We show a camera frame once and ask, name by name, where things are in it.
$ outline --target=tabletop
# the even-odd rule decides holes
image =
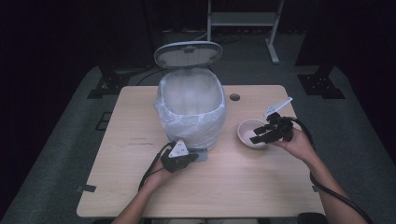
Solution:
[[[136,195],[139,182],[168,142],[153,107],[156,86],[125,87],[114,108],[87,185],[81,217],[116,217]],[[286,100],[282,86],[223,86],[227,118],[208,160],[191,163],[151,197],[144,217],[296,217],[323,213],[309,170],[284,149],[254,149],[237,136],[246,119],[261,119],[269,105]],[[239,101],[230,100],[238,94]],[[291,104],[278,113],[295,117]]]

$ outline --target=right arm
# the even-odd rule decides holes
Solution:
[[[332,174],[327,169],[323,161],[318,157],[318,154],[312,148],[306,135],[293,129],[293,138],[290,142],[276,141],[272,143],[274,146],[283,147],[291,155],[303,161],[312,176],[322,185],[336,193],[348,198],[344,190],[338,185]],[[332,195],[319,190],[320,200],[322,201],[326,218],[330,224],[361,224],[366,223],[364,218],[354,209],[341,202]]]

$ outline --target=right hand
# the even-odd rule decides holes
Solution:
[[[309,140],[306,137],[305,133],[295,128],[293,128],[292,131],[293,138],[291,139],[291,141],[287,142],[278,140],[273,142],[272,145],[277,147],[283,147],[295,158],[300,159],[305,163],[317,157],[318,155],[309,143]]]

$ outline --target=white bowl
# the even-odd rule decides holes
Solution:
[[[247,145],[248,147],[254,147],[254,148],[263,148],[265,147],[265,143],[258,143],[258,144],[253,144],[250,141],[251,137],[256,136],[253,131],[257,128],[260,128],[261,126],[264,126],[265,123],[263,123],[259,119],[248,119],[243,121],[241,124],[238,126],[238,136],[241,141]]]

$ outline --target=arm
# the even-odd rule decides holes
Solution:
[[[146,181],[141,190],[137,192],[131,202],[122,210],[117,218],[112,222],[113,224],[137,224],[145,211],[146,205],[149,202],[151,195],[154,191],[176,173],[169,173],[162,169],[163,164],[158,161],[153,167],[152,171],[156,172],[151,175]]]
[[[276,141],[273,143],[273,145],[277,147],[283,147],[291,155],[303,161],[308,166],[312,176],[321,185],[328,189],[332,189],[338,194],[348,198],[347,194],[332,177],[332,174],[327,169],[326,165],[318,157],[317,153],[312,148],[303,132],[294,129],[293,139],[290,142]],[[322,201],[327,220],[330,224],[366,223],[359,213],[357,213],[348,205],[334,198],[332,195],[319,190],[319,196]]]

